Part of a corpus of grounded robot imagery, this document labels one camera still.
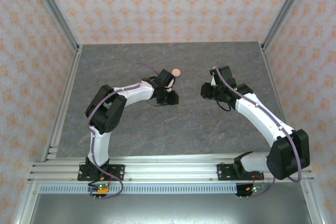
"gray marble floor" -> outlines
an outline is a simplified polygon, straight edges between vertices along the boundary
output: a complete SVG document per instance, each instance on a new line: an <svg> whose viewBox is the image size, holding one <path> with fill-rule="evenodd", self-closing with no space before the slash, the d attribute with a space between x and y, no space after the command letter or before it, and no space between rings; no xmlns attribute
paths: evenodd
<svg viewBox="0 0 336 224"><path fill-rule="evenodd" d="M179 105L151 106L141 101L124 110L112 132L109 154L177 155L268 151L254 126L237 111L224 112L215 101L204 100L200 88L210 82L216 59L229 65L237 84L246 83L273 113L281 118L267 69L257 42L202 42L172 44L85 45L73 85L57 157L84 157L90 134L85 110L99 88L136 83L135 62L156 70L181 70L174 89ZM139 66L140 78L152 76Z"/></svg>

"wallpaper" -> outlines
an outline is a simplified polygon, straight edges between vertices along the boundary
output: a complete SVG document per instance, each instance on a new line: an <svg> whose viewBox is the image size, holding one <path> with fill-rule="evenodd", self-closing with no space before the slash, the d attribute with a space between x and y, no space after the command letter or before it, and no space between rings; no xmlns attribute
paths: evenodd
<svg viewBox="0 0 336 224"><path fill-rule="evenodd" d="M13 223L72 59L43 0L0 0L0 223Z"/></svg>
<svg viewBox="0 0 336 224"><path fill-rule="evenodd" d="M80 44L259 41L285 0L56 0Z"/></svg>
<svg viewBox="0 0 336 224"><path fill-rule="evenodd" d="M324 207L336 220L336 0L297 0L267 52L288 123L310 137Z"/></svg>

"small ball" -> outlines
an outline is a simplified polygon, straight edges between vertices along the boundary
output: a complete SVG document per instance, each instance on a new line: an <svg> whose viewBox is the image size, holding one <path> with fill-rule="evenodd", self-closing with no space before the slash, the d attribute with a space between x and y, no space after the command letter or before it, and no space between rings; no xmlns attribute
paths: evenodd
<svg viewBox="0 0 336 224"><path fill-rule="evenodd" d="M181 71L177 68L173 69L172 71L173 76L179 77L181 75Z"/></svg>

